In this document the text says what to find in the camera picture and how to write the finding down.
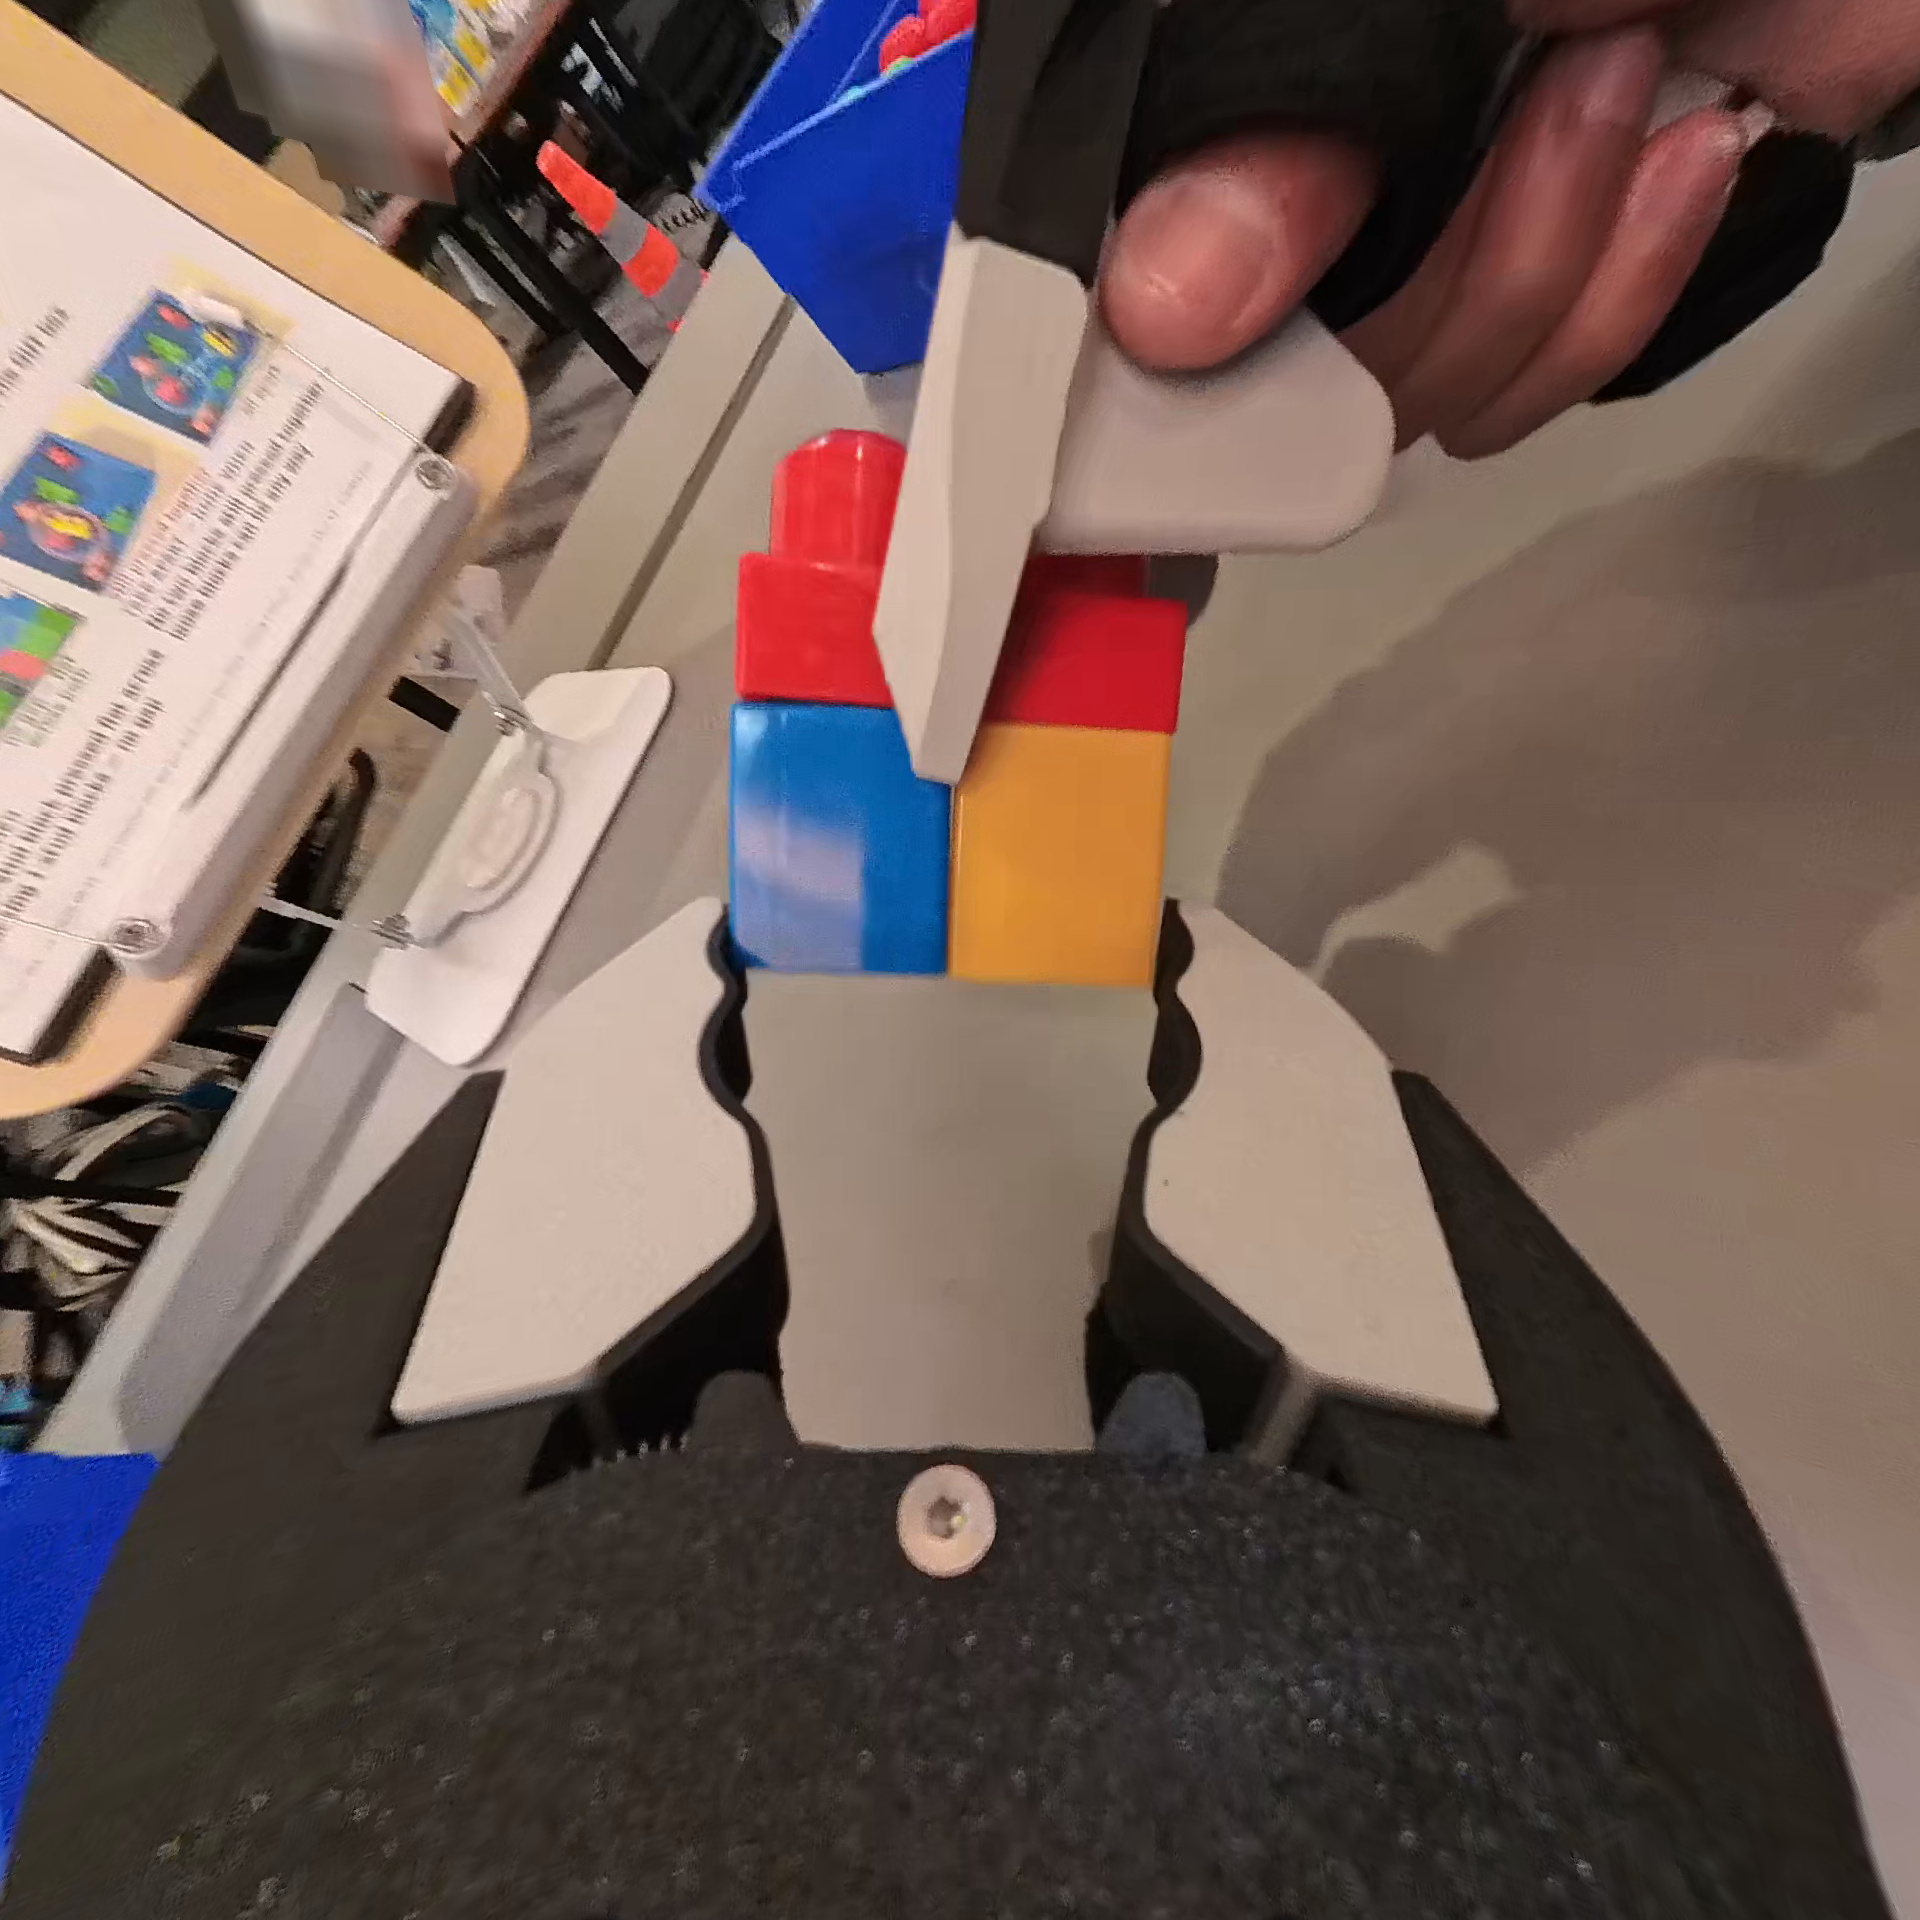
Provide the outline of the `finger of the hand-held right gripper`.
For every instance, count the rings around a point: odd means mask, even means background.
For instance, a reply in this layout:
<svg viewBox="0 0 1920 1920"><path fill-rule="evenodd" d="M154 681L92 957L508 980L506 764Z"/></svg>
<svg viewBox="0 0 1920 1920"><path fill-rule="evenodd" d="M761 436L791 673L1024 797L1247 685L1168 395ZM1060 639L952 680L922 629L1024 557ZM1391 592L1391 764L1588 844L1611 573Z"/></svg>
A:
<svg viewBox="0 0 1920 1920"><path fill-rule="evenodd" d="M968 770L1034 553L1312 553L1376 513L1395 447L1380 384L1308 314L1152 372L1068 268L952 229L873 616L914 772Z"/></svg>

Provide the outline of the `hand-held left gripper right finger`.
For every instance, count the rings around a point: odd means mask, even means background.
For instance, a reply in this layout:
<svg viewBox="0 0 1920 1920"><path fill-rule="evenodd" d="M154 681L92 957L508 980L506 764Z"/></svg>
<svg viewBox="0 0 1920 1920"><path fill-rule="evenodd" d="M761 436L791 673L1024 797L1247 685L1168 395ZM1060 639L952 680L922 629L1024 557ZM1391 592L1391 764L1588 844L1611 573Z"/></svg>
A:
<svg viewBox="0 0 1920 1920"><path fill-rule="evenodd" d="M1103 1420L1177 1377L1212 1452L1275 1465L1329 1403L1491 1432L1498 1387L1380 1047L1214 906L1166 904L1152 995Z"/></svg>

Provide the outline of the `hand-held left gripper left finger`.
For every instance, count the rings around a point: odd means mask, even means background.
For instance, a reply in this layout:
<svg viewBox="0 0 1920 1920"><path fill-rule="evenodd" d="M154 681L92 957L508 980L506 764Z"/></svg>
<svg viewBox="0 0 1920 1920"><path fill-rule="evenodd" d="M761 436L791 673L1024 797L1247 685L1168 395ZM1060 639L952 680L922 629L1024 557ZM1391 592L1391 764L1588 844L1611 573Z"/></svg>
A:
<svg viewBox="0 0 1920 1920"><path fill-rule="evenodd" d="M768 1244L764 1136L723 1060L729 912L698 896L516 1043L391 1394L404 1427L608 1386Z"/></svg>

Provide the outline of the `blue plastic bin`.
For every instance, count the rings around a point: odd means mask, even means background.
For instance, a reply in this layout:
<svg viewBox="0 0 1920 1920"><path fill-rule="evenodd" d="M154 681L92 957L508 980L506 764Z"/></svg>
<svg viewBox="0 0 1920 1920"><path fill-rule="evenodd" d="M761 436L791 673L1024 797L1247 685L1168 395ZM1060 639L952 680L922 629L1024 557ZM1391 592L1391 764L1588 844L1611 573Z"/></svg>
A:
<svg viewBox="0 0 1920 1920"><path fill-rule="evenodd" d="M698 184L860 375L923 359L954 218L972 31L880 67L911 3L820 3Z"/></svg>
<svg viewBox="0 0 1920 1920"><path fill-rule="evenodd" d="M82 1618L138 1503L152 1455L2 1458L2 1848Z"/></svg>

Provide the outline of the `yellow toy block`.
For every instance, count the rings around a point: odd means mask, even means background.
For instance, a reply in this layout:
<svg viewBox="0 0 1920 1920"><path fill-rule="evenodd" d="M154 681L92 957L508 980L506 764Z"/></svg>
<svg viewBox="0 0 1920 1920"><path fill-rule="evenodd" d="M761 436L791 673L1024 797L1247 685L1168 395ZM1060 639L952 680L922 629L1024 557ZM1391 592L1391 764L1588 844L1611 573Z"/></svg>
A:
<svg viewBox="0 0 1920 1920"><path fill-rule="evenodd" d="M1163 901L1162 731L986 724L952 804L948 972L1143 989Z"/></svg>

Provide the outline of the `blue toy block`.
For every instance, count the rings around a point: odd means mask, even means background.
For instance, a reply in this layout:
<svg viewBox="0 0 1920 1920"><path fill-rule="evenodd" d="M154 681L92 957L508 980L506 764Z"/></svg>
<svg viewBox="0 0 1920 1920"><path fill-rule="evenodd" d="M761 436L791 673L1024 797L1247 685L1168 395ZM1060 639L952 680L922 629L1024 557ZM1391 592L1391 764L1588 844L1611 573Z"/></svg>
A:
<svg viewBox="0 0 1920 1920"><path fill-rule="evenodd" d="M737 703L729 933L751 969L940 976L948 967L947 785L916 777L892 708Z"/></svg>

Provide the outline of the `grey desk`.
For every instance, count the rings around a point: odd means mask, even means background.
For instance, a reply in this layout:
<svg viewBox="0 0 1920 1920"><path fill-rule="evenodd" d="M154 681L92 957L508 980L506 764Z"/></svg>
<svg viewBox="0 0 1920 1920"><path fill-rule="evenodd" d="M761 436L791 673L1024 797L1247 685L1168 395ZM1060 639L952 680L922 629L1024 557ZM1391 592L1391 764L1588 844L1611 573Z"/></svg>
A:
<svg viewBox="0 0 1920 1920"><path fill-rule="evenodd" d="M522 1018L723 891L737 557L873 402L732 247L522 603L516 680L666 666ZM1888 1884L1916 1840L1916 162L1654 401L1427 449L1190 641L1168 879L1425 1072L1664 1352L1784 1554ZM337 939L42 1442L162 1452L458 1082ZM808 1439L1063 1450L1151 1005L755 983Z"/></svg>

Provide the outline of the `person's right hand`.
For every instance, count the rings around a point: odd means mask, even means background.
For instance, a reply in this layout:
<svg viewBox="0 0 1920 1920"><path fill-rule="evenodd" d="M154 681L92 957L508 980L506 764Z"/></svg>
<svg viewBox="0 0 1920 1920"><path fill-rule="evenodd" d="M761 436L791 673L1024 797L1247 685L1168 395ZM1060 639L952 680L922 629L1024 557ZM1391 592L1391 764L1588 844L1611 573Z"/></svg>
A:
<svg viewBox="0 0 1920 1920"><path fill-rule="evenodd" d="M1107 331L1187 375L1308 305L1400 444L1462 461L1731 344L1916 143L1916 3L1193 12L1143 76Z"/></svg>

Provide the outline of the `orange traffic cone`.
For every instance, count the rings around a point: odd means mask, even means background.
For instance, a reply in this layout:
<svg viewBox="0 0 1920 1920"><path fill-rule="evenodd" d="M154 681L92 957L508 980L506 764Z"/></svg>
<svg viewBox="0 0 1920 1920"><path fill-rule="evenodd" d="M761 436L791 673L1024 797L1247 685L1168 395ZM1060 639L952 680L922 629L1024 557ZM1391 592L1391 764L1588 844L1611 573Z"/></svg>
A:
<svg viewBox="0 0 1920 1920"><path fill-rule="evenodd" d="M608 252L631 288L643 300L659 303L688 266L681 245L562 151L556 139L540 146L536 165L543 181Z"/></svg>

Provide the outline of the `white instruction stand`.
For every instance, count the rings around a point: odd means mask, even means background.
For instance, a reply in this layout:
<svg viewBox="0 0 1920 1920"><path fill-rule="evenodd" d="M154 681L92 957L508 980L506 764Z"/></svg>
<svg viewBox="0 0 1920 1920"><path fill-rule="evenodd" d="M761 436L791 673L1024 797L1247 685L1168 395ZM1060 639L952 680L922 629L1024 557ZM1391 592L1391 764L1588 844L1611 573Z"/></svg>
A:
<svg viewBox="0 0 1920 1920"><path fill-rule="evenodd" d="M172 973L115 976L58 1056L2 1065L2 1115L20 1121L113 1088L185 1026L193 1003L345 768L359 730L411 663L439 597L484 543L528 450L531 407L510 356L474 314L26 8L2 5L2 19L2 89L18 107L75 138L306 293L468 381L468 419L448 459L475 491L468 527L401 603L396 631L356 667L327 719L295 727L295 741L268 770L265 796L243 803L238 868L216 895L216 919L198 944Z"/></svg>

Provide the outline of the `black white striped bag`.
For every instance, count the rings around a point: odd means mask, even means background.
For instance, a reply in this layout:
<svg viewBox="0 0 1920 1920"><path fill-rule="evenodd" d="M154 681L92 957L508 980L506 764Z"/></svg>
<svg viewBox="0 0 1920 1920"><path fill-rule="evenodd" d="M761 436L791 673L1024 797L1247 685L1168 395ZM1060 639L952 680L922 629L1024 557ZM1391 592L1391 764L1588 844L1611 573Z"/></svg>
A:
<svg viewBox="0 0 1920 1920"><path fill-rule="evenodd" d="M50 1115L4 1145L2 1308L104 1322L178 1207L220 1113L178 1098Z"/></svg>

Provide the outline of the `printed instruction sheet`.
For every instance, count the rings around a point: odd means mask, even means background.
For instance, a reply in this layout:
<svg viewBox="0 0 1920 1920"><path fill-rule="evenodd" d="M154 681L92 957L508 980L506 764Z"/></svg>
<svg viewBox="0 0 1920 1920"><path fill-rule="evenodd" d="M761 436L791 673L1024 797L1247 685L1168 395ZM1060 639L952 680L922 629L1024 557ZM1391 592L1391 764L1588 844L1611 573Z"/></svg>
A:
<svg viewBox="0 0 1920 1920"><path fill-rule="evenodd" d="M474 514L474 384L4 100L4 1060L220 914Z"/></svg>

